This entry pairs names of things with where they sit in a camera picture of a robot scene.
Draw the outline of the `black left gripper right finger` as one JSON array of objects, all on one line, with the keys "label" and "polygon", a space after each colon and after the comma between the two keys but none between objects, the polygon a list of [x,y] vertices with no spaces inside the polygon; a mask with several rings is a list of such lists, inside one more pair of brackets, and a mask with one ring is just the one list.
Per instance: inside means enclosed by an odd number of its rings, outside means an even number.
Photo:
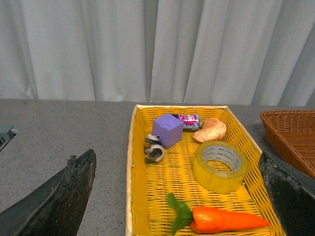
[{"label": "black left gripper right finger", "polygon": [[278,220],[288,236],[315,234],[315,180],[263,152],[259,169]]}]

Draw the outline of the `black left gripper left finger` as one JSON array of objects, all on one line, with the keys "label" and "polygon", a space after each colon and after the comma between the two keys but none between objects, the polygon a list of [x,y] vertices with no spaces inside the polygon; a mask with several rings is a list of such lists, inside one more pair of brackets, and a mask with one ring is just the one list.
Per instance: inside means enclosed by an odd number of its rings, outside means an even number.
[{"label": "black left gripper left finger", "polygon": [[0,214],[2,236],[75,236],[80,228],[96,169],[90,149]]}]

